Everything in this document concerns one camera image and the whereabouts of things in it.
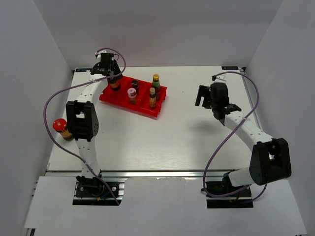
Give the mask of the red-cap dark sauce jar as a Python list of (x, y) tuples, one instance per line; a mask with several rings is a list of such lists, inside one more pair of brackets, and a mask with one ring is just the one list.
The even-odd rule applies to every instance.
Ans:
[(121, 83), (119, 79), (116, 78), (108, 79), (108, 84), (110, 86), (110, 89), (114, 91), (117, 91), (121, 88)]

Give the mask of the black-cap spice shaker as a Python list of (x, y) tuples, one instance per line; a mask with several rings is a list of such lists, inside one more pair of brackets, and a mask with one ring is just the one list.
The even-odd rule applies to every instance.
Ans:
[(131, 85), (136, 90), (136, 94), (139, 94), (139, 82), (138, 82), (138, 80), (132, 80)]

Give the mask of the pink-cap spice jar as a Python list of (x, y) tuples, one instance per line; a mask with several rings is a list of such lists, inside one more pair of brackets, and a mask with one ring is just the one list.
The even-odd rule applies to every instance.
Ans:
[(137, 92), (135, 88), (129, 88), (127, 90), (127, 95), (129, 98), (129, 103), (132, 105), (136, 105), (137, 103)]

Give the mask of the green-label red sauce bottle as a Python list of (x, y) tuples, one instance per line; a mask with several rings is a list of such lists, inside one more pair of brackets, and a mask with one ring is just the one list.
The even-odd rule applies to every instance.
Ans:
[(157, 101), (159, 101), (160, 100), (160, 81), (159, 81), (159, 75), (158, 74), (153, 75), (152, 87), (155, 89), (156, 99), (157, 99)]

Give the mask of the yellow-label dark sauce bottle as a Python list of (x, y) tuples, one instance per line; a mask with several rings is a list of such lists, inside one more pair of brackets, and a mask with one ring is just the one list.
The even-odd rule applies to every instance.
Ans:
[(149, 89), (149, 106), (150, 108), (155, 108), (157, 103), (157, 95), (154, 87)]

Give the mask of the red-cap brown spice jar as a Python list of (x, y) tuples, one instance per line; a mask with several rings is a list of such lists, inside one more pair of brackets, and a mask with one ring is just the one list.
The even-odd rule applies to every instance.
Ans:
[(59, 118), (53, 122), (53, 129), (58, 132), (63, 139), (71, 141), (73, 139), (72, 134), (69, 132), (67, 127), (67, 121), (63, 118)]

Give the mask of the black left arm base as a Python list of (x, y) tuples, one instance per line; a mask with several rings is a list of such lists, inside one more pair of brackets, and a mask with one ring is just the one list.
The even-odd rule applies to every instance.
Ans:
[(115, 206), (121, 203), (124, 195), (125, 180), (119, 178), (104, 178), (108, 186), (99, 180), (81, 183), (76, 177), (76, 185), (72, 204), (74, 206)]

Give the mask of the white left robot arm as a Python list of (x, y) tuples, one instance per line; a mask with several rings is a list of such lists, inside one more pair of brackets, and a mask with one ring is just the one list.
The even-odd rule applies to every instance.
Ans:
[(98, 179), (101, 177), (101, 170), (95, 149), (95, 137), (99, 130), (95, 104), (107, 87), (118, 91), (121, 88), (119, 79), (123, 76), (116, 76), (121, 71), (114, 53), (101, 50), (96, 52), (95, 56), (98, 63), (91, 69), (91, 84), (85, 86), (75, 100), (67, 102), (66, 118), (68, 130), (78, 146), (80, 157), (84, 160), (77, 181), (89, 194), (99, 197), (106, 191), (106, 187)]

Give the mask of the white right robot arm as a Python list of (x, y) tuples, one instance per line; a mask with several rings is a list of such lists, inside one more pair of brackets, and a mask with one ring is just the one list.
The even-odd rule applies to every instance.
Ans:
[(234, 196), (246, 185), (262, 186), (291, 177), (288, 142), (264, 133), (246, 118), (240, 107), (229, 102), (226, 84), (200, 85), (195, 105), (212, 110), (214, 118), (236, 134), (252, 152), (247, 168), (223, 176), (222, 189), (226, 195)]

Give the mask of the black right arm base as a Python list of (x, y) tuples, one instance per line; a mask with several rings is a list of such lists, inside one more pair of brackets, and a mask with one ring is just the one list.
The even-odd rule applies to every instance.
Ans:
[(221, 181), (207, 181), (205, 186), (206, 190), (212, 195), (224, 195), (224, 197), (212, 197), (206, 193), (204, 188), (201, 188), (200, 191), (206, 194), (208, 209), (253, 208), (252, 192), (249, 187), (231, 194), (242, 187), (232, 186), (228, 178), (228, 173), (223, 175)]

